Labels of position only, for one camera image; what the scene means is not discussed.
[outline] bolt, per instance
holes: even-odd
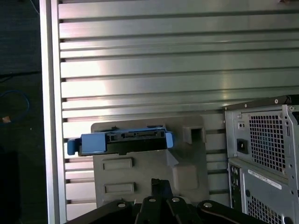
[[[124,208],[124,207],[126,206],[126,204],[125,204],[125,203],[119,203],[117,206],[118,206],[119,208]]]
[[[179,202],[179,198],[174,197],[174,198],[172,199],[172,201],[173,201],[173,202]]]
[[[209,203],[209,202],[206,202],[206,203],[204,203],[204,206],[206,208],[211,208],[213,205],[211,203]]]

